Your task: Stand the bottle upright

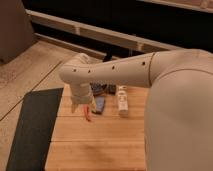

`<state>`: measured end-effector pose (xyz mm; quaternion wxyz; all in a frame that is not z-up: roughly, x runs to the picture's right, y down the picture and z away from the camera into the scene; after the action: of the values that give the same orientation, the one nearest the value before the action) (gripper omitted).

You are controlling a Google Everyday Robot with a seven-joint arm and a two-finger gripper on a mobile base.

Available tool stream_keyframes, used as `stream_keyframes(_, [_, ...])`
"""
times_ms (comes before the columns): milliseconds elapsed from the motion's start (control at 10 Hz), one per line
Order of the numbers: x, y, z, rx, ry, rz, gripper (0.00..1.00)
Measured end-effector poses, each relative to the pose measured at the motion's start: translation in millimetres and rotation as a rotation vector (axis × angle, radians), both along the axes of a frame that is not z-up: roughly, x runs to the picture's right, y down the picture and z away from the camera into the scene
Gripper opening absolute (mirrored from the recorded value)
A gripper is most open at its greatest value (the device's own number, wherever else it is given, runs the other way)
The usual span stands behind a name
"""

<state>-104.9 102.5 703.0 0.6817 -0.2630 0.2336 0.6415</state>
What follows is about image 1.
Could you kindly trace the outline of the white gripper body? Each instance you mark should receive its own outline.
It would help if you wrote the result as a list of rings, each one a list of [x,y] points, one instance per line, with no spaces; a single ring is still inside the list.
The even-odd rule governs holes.
[[[90,110],[96,110],[94,95],[89,83],[72,84],[71,90],[71,111],[75,112],[80,104],[87,104]]]

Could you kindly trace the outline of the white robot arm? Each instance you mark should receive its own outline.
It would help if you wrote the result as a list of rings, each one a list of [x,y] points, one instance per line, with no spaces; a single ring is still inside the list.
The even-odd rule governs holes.
[[[59,75],[73,108],[93,103],[92,82],[147,88],[146,170],[213,171],[213,53],[179,49],[97,64],[79,53]]]

